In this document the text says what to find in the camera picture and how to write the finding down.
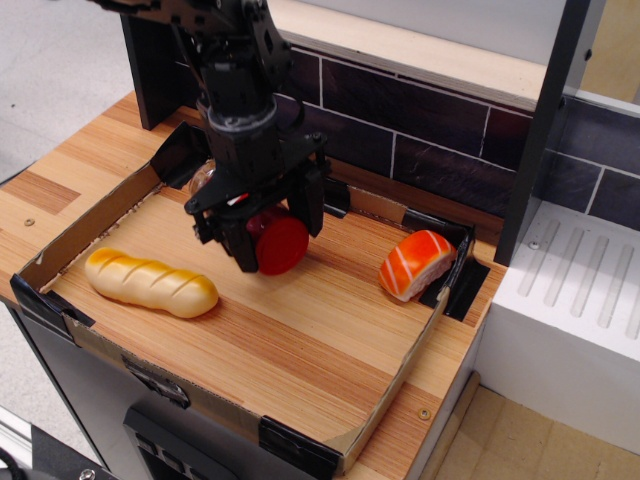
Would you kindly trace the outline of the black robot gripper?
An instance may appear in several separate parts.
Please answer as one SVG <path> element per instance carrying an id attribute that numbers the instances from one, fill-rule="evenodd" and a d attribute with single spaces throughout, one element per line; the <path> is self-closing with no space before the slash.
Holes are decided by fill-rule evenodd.
<path id="1" fill-rule="evenodd" d="M 243 188 L 285 200 L 289 211 L 317 237 L 324 222 L 324 177 L 328 160 L 321 132 L 280 140 L 277 106 L 269 104 L 257 115 L 221 116 L 204 103 L 202 115 L 211 156 Z M 230 227 L 225 247 L 242 272 L 259 270 L 255 246 L 245 227 Z"/>

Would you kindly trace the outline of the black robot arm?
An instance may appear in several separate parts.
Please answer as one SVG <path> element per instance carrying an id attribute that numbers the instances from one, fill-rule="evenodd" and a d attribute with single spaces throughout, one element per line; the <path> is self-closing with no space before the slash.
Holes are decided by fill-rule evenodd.
<path id="1" fill-rule="evenodd" d="M 305 256 L 324 221 L 327 138 L 288 138 L 275 95 L 291 46 L 264 1 L 106 1 L 103 8 L 169 26 L 200 89 L 201 126 L 179 125 L 152 157 L 178 188 L 215 164 L 185 204 L 202 243 L 246 273 L 279 275 Z"/>

